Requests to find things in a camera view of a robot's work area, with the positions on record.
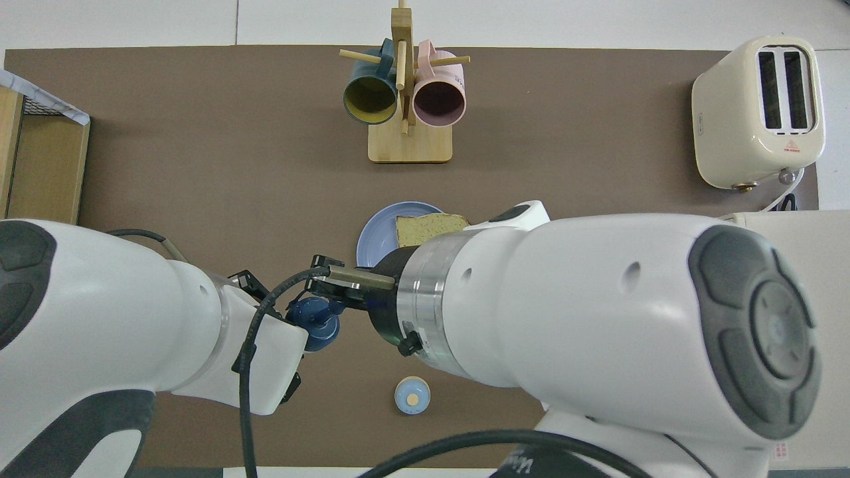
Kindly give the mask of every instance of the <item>sticker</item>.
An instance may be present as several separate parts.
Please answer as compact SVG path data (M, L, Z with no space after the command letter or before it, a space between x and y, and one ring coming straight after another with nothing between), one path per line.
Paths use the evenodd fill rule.
M785 147L785 150L788 151L789 153L800 152L800 148L797 147L797 145L796 145L796 143L794 142L793 139L791 141L788 141L788 145Z
M788 461L787 441L780 441L773 445L773 461Z
M513 450L507 455L505 461L501 462L501 467L505 470L510 469L512 475L530 475L531 467L534 466L534 459L523 455L524 450Z

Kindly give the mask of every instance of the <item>mug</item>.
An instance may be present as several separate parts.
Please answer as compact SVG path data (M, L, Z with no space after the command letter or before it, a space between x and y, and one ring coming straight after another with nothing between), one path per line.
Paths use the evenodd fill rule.
M430 126L451 126L460 121L467 110L463 66L431 66L431 60L454 57L453 53L434 49L431 40L419 43L413 112L419 121Z
M395 88L393 40L386 38L380 49L364 53L381 57L380 63L356 60L348 86L343 91L345 111L366 124L380 124L393 117L399 91Z

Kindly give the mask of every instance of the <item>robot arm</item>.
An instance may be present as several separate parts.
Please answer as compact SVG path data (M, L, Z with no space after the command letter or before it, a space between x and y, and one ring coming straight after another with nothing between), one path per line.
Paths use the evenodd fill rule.
M653 476L766 475L820 374L781 255L715 219L541 210L391 253L373 269L398 279L370 297L376 330L432 367L523 388L550 407L540 430Z
M93 230L0 221L0 475L123 476L170 390L239 406L257 302L225 279ZM267 317L251 410L272 413L303 328Z

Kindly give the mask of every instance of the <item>pink mug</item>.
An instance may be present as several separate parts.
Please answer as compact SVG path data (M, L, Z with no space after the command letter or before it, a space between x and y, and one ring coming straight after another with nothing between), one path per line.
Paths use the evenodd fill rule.
M467 110L463 66L431 66L431 60L454 57L453 53L434 49L431 40L419 43L413 112L419 121L430 126L451 126L460 121Z

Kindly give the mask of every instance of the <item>blue plate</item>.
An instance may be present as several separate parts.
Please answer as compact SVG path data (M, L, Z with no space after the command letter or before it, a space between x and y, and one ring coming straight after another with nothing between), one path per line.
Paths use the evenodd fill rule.
M357 240L358 267L374 267L387 254L399 248L395 232L395 216L418 218L425 214L442 213L439 208L418 201L390 204L369 219Z

